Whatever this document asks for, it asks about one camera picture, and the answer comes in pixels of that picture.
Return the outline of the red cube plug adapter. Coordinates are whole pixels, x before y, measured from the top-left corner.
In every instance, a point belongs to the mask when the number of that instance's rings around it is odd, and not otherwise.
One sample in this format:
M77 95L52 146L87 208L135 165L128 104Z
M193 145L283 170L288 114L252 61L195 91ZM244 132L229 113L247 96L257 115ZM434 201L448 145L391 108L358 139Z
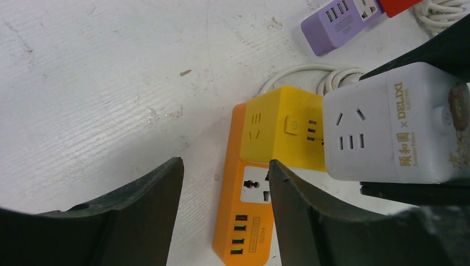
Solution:
M423 0L379 0L382 9L389 18L392 18L421 2L423 2Z

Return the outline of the orange power strip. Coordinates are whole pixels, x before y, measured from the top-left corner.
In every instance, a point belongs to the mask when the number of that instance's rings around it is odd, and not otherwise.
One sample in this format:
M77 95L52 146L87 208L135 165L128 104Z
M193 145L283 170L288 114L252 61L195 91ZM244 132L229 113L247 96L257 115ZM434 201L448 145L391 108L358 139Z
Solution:
M265 265L274 217L268 169L240 159L246 104L232 111L212 250L224 265Z

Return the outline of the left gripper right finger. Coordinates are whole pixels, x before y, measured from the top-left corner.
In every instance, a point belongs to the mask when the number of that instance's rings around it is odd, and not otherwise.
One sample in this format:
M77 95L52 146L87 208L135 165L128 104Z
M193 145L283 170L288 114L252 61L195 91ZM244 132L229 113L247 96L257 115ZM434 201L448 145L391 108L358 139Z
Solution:
M278 160L268 179L283 265L469 264L469 205L384 215L328 194Z

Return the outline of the purple power strip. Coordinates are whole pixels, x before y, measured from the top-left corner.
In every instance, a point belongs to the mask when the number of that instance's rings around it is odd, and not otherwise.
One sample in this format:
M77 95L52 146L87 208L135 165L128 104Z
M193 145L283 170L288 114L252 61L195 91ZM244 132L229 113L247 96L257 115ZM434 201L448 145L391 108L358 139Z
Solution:
M312 51L321 57L342 47L384 14L375 0L335 0L304 19L300 28Z

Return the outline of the yellow cube plug adapter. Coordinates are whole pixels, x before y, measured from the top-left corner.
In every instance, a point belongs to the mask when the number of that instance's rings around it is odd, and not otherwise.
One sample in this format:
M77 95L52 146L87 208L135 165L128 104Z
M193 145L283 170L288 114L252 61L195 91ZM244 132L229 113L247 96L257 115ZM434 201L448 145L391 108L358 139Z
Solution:
M325 171L323 97L282 86L246 103L240 158Z

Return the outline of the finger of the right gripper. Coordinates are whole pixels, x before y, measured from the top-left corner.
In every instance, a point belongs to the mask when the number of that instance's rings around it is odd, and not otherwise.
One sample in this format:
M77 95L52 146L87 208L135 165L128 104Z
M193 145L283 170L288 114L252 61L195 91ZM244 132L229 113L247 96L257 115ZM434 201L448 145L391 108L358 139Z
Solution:
M360 80L416 62L424 62L469 81L469 15L423 45L364 74Z
M469 181L441 184L360 182L360 185L362 195L415 206L469 205Z

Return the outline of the white cube plug adapter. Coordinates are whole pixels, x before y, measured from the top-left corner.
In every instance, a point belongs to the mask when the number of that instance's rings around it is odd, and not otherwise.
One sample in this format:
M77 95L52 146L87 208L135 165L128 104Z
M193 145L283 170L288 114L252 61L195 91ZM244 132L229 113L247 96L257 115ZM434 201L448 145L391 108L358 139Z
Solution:
M323 98L326 171L340 181L434 184L469 178L469 87L427 63Z

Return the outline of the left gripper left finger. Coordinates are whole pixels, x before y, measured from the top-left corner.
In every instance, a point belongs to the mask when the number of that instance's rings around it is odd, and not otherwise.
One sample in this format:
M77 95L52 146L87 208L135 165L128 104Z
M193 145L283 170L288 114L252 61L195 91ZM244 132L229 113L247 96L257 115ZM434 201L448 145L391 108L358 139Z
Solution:
M166 265L183 177L174 157L67 211L1 209L1 264Z

